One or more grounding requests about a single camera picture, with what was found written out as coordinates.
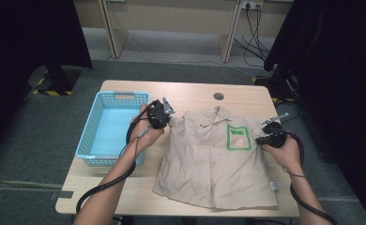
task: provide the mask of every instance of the gray carpet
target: gray carpet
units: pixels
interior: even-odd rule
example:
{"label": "gray carpet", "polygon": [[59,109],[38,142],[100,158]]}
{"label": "gray carpet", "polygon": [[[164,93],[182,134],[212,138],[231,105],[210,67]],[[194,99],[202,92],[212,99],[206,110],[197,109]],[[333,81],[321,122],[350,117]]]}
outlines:
{"label": "gray carpet", "polygon": [[[69,224],[55,212],[51,193],[64,183],[95,94],[106,80],[251,85],[251,77],[228,67],[94,61],[84,69],[69,97],[28,95],[0,142],[0,180],[44,184],[5,187],[0,184],[0,224]],[[38,68],[35,86],[44,74]],[[246,69],[253,74],[259,69]],[[278,113],[299,114],[296,105],[281,105]],[[312,134],[301,116],[283,123],[304,143],[304,170],[328,212],[339,224],[364,224],[366,213],[339,168],[320,158]]]}

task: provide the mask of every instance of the green name tag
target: green name tag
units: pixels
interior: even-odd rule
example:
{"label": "green name tag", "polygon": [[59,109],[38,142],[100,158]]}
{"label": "green name tag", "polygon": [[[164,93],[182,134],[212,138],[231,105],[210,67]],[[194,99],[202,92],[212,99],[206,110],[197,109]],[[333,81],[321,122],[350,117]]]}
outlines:
{"label": "green name tag", "polygon": [[230,151],[252,149],[250,133],[246,127],[227,126],[227,149]]}

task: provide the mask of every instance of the hand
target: hand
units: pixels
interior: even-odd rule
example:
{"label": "hand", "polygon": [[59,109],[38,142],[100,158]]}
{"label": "hand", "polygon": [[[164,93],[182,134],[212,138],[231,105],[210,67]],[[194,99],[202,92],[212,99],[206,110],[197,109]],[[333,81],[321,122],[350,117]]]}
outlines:
{"label": "hand", "polygon": [[302,173],[299,146],[297,145],[297,141],[291,136],[288,135],[285,144],[281,148],[275,148],[268,144],[264,144],[262,147],[288,172]]}
{"label": "hand", "polygon": [[[147,105],[142,105],[140,107],[140,112],[142,112],[146,106]],[[151,146],[160,137],[160,135],[162,135],[165,132],[163,128],[154,129],[153,127],[151,127],[150,122],[148,121],[147,118],[147,113],[145,112],[142,115],[141,120],[137,123],[136,127],[133,129],[130,135],[130,139],[133,140],[134,138],[136,138],[139,135],[139,133],[146,128],[148,128],[148,131],[138,141],[138,149],[140,151],[148,146]]]}

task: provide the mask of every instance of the short-sleeve shirt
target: short-sleeve shirt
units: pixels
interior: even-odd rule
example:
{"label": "short-sleeve shirt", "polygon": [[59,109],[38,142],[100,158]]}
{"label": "short-sleeve shirt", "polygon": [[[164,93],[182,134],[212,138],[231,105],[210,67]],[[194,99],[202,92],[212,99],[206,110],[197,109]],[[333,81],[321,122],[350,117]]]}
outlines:
{"label": "short-sleeve shirt", "polygon": [[193,205],[238,209],[277,205],[263,151],[261,121],[222,107],[172,117],[153,191]]}

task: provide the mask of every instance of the wall outlet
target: wall outlet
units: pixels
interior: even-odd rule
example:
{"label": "wall outlet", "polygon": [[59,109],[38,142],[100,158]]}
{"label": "wall outlet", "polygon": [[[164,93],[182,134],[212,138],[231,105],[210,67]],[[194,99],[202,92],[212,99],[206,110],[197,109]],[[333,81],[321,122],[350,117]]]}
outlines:
{"label": "wall outlet", "polygon": [[258,10],[263,7],[263,0],[245,0],[242,3],[242,9],[247,9],[247,4],[250,4],[250,10]]}

